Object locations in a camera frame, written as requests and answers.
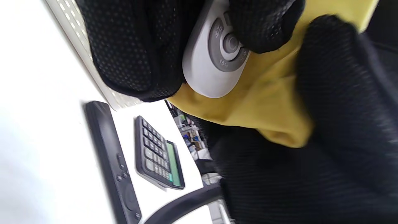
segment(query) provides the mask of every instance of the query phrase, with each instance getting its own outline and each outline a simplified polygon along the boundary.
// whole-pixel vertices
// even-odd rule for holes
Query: calculator
[[[165,188],[182,190],[184,177],[177,146],[157,132],[144,118],[134,123],[136,168],[140,176]]]

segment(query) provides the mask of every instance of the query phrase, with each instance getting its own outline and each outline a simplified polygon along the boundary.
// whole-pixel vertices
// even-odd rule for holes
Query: black mesh fabric
[[[256,53],[274,51],[287,43],[305,0],[230,0],[235,36]]]
[[[181,86],[176,1],[78,0],[94,65],[106,85],[151,102]]]
[[[316,123],[289,149],[256,130],[201,125],[228,209],[239,224],[396,223],[394,86],[366,37],[335,16],[314,20],[298,54],[297,88]]]

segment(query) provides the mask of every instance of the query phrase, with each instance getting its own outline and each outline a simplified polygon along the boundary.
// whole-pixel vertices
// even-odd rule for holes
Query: black glove
[[[236,223],[396,222],[398,83],[390,75],[365,34],[322,16],[309,25],[297,60],[297,89],[316,124],[305,147],[196,120],[210,133]]]

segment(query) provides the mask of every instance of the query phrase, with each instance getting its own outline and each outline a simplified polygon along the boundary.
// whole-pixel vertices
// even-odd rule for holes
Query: white desk
[[[104,101],[44,2],[7,1],[0,13],[0,223],[115,223],[82,105]],[[167,192],[134,170],[133,118],[142,115],[177,144],[186,187]],[[113,118],[146,219],[203,187],[164,102]],[[178,221],[211,223],[202,207]]]

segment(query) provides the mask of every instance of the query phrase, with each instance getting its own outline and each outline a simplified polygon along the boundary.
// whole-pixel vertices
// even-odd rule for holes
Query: yellow cloth
[[[294,89],[294,63],[305,30],[316,17],[337,14],[364,31],[378,0],[307,0],[291,40],[280,49],[251,53],[235,88],[211,99],[183,84],[168,100],[182,111],[214,123],[256,128],[269,141],[289,147],[306,144],[313,124]]]

